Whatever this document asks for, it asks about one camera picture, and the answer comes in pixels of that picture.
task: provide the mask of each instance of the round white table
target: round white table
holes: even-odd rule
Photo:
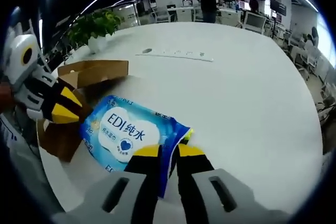
[[[275,42],[251,31],[205,23],[133,27],[108,40],[104,52],[89,55],[88,47],[82,47],[68,63],[129,60],[131,76],[114,94],[191,126],[195,134],[190,144],[200,147],[214,168],[249,186],[265,208],[289,214],[298,210],[319,181],[321,130],[304,80]],[[136,56],[147,48],[203,52],[214,61]],[[40,153],[65,211],[78,206],[88,187],[109,175],[84,143],[69,164],[44,149]],[[155,216],[166,214],[168,223],[172,218],[180,223],[177,179],[171,180]]]

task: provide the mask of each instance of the cardboard box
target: cardboard box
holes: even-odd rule
[[[39,145],[49,154],[70,162],[80,142],[79,126],[91,114],[92,107],[77,90],[86,86],[128,75],[128,61],[91,60],[81,61],[58,68],[59,81],[64,82],[82,104],[79,122],[68,124],[49,123],[46,120],[36,123]]]
[[[128,61],[87,60],[59,67],[58,78],[75,89],[128,75]]]

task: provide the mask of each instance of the desk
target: desk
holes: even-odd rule
[[[184,6],[184,7],[172,7],[169,8],[168,11],[176,11],[177,12],[177,18],[179,21],[192,21],[192,11],[194,10],[193,6]],[[240,12],[236,12],[233,9],[223,8],[220,7],[217,10],[218,13],[221,13],[220,23],[223,25],[230,25],[230,26],[236,26],[240,22]]]
[[[304,80],[274,41],[235,27],[191,22],[128,28],[109,40],[106,51],[89,55],[85,46],[69,63],[129,60],[129,75],[141,79],[130,77],[116,95],[191,126],[190,144],[200,147],[215,168],[249,186],[266,208],[291,214],[303,204],[319,181],[320,124]],[[214,61],[136,56],[147,48],[204,52]],[[41,148],[40,154],[65,211],[108,176],[84,143],[69,164]],[[176,190],[170,180],[155,215],[171,220],[183,214],[175,204]]]

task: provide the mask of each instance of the green plant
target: green plant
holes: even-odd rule
[[[96,10],[79,17],[67,31],[67,37],[73,47],[86,45],[89,38],[112,35],[124,21],[109,9]]]

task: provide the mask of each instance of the wet wipes package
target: wet wipes package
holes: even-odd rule
[[[142,147],[162,144],[160,181],[164,193],[173,150],[189,130],[172,117],[110,95],[81,124],[80,136],[109,172],[124,170],[133,153]]]

